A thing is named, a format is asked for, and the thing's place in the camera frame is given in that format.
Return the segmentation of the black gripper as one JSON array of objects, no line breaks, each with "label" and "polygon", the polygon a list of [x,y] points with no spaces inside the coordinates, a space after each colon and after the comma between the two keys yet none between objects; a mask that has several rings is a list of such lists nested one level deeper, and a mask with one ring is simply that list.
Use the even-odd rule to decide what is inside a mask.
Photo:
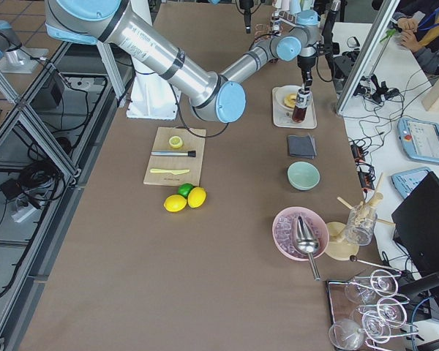
[{"label": "black gripper", "polygon": [[303,80],[303,93],[310,92],[312,86],[312,68],[316,65],[320,56],[325,56],[326,62],[331,69],[331,40],[327,42],[307,43],[300,40],[301,51],[297,56],[297,64],[301,69],[301,76]]}]

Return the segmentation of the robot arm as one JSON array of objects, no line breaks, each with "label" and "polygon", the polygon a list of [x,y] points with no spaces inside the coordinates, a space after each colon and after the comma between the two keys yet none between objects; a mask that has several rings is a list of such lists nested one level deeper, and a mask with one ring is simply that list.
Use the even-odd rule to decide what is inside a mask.
[{"label": "robot arm", "polygon": [[199,3],[210,3],[210,4],[233,4],[237,11],[244,15],[246,13],[254,14],[255,11],[262,5],[265,4],[265,0],[255,1],[255,0],[201,0]]},{"label": "robot arm", "polygon": [[297,92],[294,114],[303,117],[311,105],[312,68],[322,36],[314,10],[287,9],[295,15],[294,27],[278,34],[278,6],[271,17],[271,33],[255,43],[221,73],[207,72],[186,53],[158,33],[132,8],[130,1],[47,1],[48,34],[62,41],[94,45],[112,43],[146,65],[190,99],[192,112],[204,121],[231,123],[246,107],[241,83],[269,61],[298,60],[304,81]]}]

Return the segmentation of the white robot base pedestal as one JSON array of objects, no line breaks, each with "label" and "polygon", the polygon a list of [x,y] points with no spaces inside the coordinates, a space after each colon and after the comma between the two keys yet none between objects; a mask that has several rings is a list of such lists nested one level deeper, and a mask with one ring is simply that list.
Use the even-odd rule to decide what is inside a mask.
[{"label": "white robot base pedestal", "polygon": [[135,79],[130,93],[127,118],[172,121],[176,118],[181,92],[136,59]]}]

